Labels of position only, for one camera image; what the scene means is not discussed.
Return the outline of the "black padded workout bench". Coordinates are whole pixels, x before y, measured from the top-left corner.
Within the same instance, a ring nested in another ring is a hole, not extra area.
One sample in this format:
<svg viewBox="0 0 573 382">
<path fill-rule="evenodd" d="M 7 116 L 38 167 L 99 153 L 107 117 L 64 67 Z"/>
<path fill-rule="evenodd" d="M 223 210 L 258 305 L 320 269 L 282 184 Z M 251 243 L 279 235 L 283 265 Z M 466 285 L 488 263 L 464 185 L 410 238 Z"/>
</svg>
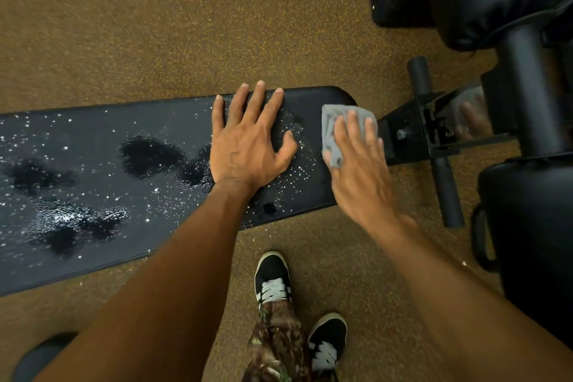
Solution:
<svg viewBox="0 0 573 382">
<path fill-rule="evenodd" d="M 213 187 L 213 103 L 0 114 L 0 297 L 159 248 Z"/>
</svg>

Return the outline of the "black sneaker with white laces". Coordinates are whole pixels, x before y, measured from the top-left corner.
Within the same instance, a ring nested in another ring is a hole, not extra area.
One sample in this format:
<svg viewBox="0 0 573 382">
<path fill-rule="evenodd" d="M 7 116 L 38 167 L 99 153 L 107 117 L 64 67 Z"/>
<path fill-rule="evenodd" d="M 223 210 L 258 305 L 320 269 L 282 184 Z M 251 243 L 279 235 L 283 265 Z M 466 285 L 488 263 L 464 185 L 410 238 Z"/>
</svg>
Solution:
<svg viewBox="0 0 573 382">
<path fill-rule="evenodd" d="M 259 260 L 254 274 L 258 308 L 277 301 L 292 303 L 292 288 L 287 262 L 278 251 L 268 251 Z"/>
<path fill-rule="evenodd" d="M 337 365 L 347 343 L 348 327 L 339 313 L 322 316 L 308 336 L 313 382 L 339 382 Z"/>
</svg>

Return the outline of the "person's right forearm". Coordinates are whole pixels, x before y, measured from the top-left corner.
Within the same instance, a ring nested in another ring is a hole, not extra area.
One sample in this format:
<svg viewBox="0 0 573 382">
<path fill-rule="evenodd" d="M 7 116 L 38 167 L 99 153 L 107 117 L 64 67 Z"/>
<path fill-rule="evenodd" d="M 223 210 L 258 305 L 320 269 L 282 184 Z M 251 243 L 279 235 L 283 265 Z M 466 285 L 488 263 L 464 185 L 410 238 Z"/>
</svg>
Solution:
<svg viewBox="0 0 573 382">
<path fill-rule="evenodd" d="M 383 249 L 452 373 L 467 382 L 573 382 L 573 352 L 392 211 L 357 222 Z"/>
</svg>

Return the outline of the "black metal bench frame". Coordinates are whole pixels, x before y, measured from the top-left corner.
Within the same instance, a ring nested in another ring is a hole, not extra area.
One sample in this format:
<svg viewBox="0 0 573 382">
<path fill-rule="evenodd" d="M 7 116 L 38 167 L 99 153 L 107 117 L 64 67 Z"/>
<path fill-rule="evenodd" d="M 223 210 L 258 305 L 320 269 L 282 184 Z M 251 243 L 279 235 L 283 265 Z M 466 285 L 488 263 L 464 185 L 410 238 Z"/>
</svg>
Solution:
<svg viewBox="0 0 573 382">
<path fill-rule="evenodd" d="M 407 63 L 413 98 L 378 120 L 389 167 L 429 161 L 444 226 L 465 219 L 449 157 L 515 139 L 512 105 L 498 67 L 451 91 L 434 91 L 426 57 Z"/>
</svg>

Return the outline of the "black round foot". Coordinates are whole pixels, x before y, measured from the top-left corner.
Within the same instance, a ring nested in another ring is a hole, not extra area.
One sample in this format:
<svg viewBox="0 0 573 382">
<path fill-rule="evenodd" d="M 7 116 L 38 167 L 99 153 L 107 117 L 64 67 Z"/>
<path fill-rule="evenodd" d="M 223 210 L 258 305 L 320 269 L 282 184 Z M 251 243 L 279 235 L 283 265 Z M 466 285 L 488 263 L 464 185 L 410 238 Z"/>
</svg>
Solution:
<svg viewBox="0 0 573 382">
<path fill-rule="evenodd" d="M 77 332 L 63 332 L 36 345 L 19 360 L 11 374 L 11 382 L 32 382 L 77 335 Z"/>
</svg>

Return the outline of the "black padded gym machine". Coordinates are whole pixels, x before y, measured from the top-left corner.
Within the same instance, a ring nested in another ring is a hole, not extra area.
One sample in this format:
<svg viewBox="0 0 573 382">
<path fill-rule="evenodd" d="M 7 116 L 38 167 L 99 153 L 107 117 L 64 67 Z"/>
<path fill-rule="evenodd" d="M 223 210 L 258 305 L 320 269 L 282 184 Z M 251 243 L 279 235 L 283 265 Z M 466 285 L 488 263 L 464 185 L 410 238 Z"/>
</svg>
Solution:
<svg viewBox="0 0 573 382">
<path fill-rule="evenodd" d="M 383 28 L 494 49 L 520 155 L 483 169 L 472 253 L 505 297 L 573 350 L 573 0 L 371 0 Z"/>
</svg>

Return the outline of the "camouflage trouser leg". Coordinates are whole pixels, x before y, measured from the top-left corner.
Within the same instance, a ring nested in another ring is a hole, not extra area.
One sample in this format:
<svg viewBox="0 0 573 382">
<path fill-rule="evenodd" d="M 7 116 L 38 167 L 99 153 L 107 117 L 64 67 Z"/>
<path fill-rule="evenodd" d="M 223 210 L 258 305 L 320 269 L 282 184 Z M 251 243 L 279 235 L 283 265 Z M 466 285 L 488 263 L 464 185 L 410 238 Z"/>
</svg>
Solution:
<svg viewBox="0 0 573 382">
<path fill-rule="evenodd" d="M 289 300 L 262 304 L 248 346 L 241 382 L 311 382 L 305 331 Z"/>
</svg>

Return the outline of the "person's left forearm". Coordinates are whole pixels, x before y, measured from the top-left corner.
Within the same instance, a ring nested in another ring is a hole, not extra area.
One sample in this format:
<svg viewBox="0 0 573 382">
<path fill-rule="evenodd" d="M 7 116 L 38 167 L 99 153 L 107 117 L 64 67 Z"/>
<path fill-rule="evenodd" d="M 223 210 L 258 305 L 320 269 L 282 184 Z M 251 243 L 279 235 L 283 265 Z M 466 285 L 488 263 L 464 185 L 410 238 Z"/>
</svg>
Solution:
<svg viewBox="0 0 573 382">
<path fill-rule="evenodd" d="M 224 178 L 34 382 L 201 382 L 241 220 L 260 183 Z"/>
</svg>

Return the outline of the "person's left hand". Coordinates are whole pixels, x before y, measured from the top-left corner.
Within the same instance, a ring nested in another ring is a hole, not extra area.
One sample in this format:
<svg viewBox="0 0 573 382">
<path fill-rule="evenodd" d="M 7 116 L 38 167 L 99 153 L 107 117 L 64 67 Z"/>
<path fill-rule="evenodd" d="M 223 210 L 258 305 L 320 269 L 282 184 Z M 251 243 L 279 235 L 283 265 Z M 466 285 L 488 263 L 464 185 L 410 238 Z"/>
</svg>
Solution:
<svg viewBox="0 0 573 382">
<path fill-rule="evenodd" d="M 211 138 L 213 193 L 236 192 L 250 198 L 281 175 L 270 172 L 270 151 L 273 148 L 271 129 L 283 104 L 284 91 L 275 89 L 269 101 L 262 105 L 257 123 L 250 129 L 241 129 L 242 115 L 248 102 L 245 97 L 247 86 L 242 84 L 234 94 L 225 115 L 224 130 L 218 137 Z"/>
</svg>

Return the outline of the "person's right hand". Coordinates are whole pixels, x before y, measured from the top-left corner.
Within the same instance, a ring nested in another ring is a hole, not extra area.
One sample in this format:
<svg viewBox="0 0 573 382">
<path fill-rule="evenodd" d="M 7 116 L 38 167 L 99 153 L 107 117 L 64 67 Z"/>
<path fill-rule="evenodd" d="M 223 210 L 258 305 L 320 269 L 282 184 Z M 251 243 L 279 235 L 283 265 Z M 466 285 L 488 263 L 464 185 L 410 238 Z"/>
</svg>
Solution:
<svg viewBox="0 0 573 382">
<path fill-rule="evenodd" d="M 347 115 L 337 117 L 333 129 L 335 143 L 343 155 L 341 168 L 329 169 L 337 205 L 371 235 L 383 229 L 396 229 L 400 226 L 400 216 L 387 163 L 381 167 L 379 162 L 379 137 L 374 120 L 368 117 L 361 126 L 365 151 L 356 152 L 348 137 Z"/>
</svg>

